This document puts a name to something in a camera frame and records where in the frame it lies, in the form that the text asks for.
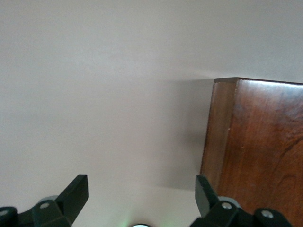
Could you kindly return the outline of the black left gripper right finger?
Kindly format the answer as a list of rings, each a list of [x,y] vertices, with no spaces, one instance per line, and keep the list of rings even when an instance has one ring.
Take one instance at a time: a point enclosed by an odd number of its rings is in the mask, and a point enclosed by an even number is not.
[[[247,213],[232,198],[218,196],[205,175],[197,175],[195,200],[201,217],[192,227],[291,227],[286,217],[270,208],[258,208]]]

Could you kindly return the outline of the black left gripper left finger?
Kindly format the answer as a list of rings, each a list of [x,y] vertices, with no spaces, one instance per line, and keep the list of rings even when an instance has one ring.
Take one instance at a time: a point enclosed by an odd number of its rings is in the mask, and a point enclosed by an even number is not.
[[[77,175],[58,196],[44,198],[29,210],[0,208],[2,227],[71,227],[89,197],[88,176]]]

